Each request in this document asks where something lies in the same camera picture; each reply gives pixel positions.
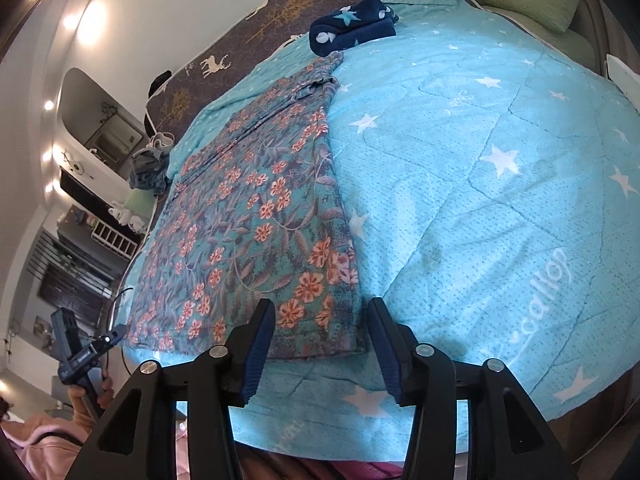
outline folded navy blanket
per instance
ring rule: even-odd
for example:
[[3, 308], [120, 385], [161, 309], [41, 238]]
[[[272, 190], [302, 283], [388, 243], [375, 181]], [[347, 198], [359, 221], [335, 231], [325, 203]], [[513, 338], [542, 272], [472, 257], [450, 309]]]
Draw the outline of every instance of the folded navy blanket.
[[309, 28], [309, 44], [314, 54], [328, 56], [334, 50], [395, 36], [397, 21], [395, 12], [380, 0], [362, 0], [315, 20]]

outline hand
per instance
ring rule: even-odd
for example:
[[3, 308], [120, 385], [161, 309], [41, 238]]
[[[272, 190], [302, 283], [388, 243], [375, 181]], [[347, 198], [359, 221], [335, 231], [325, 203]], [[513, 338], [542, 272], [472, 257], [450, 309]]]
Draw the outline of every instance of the hand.
[[[113, 397], [115, 395], [113, 391], [113, 379], [109, 377], [109, 372], [107, 370], [102, 371], [102, 395], [98, 397], [98, 405], [106, 410], [111, 402], [113, 401]], [[69, 397], [71, 398], [71, 404], [75, 408], [79, 403], [74, 402], [76, 399], [81, 401], [82, 397], [86, 395], [86, 390], [82, 386], [78, 386], [77, 384], [72, 384], [68, 389]]]

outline metal bolt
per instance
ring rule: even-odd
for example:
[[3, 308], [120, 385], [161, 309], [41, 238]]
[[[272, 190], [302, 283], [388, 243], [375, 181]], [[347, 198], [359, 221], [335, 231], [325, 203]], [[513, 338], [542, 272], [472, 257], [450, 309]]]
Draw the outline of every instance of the metal bolt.
[[492, 372], [501, 372], [504, 370], [504, 363], [500, 359], [489, 359], [486, 362], [486, 367]]
[[209, 350], [209, 355], [211, 357], [215, 357], [216, 359], [220, 359], [229, 353], [229, 350], [226, 349], [224, 345], [215, 345], [211, 350]]
[[422, 357], [431, 357], [436, 351], [433, 349], [431, 345], [421, 344], [415, 347], [415, 353], [421, 355]]
[[152, 374], [158, 370], [158, 364], [155, 361], [145, 361], [140, 365], [140, 371], [143, 374]]

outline leaf pattern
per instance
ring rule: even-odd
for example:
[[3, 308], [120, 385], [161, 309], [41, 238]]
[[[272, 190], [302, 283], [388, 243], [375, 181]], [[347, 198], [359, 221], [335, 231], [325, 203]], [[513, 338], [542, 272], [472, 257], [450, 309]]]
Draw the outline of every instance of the leaf pattern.
[[325, 112], [341, 62], [335, 52], [278, 80], [185, 162], [143, 262], [130, 345], [199, 354], [270, 298], [269, 357], [364, 350]]

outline light blue star-patterned blanket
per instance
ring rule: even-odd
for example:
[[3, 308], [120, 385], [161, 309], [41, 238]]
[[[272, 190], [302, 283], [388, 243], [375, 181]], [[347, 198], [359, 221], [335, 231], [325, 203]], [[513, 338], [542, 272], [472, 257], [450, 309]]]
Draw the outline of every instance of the light blue star-patterned blanket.
[[[640, 360], [640, 116], [500, 16], [462, 0], [387, 3], [398, 35], [345, 51], [329, 111], [363, 304], [382, 296], [454, 359], [504, 360], [546, 418], [562, 415]], [[206, 107], [170, 173], [308, 63], [307, 41]], [[402, 460], [413, 410], [384, 389], [372, 352], [268, 362], [234, 434], [299, 456]], [[463, 404], [458, 422], [462, 451]]]

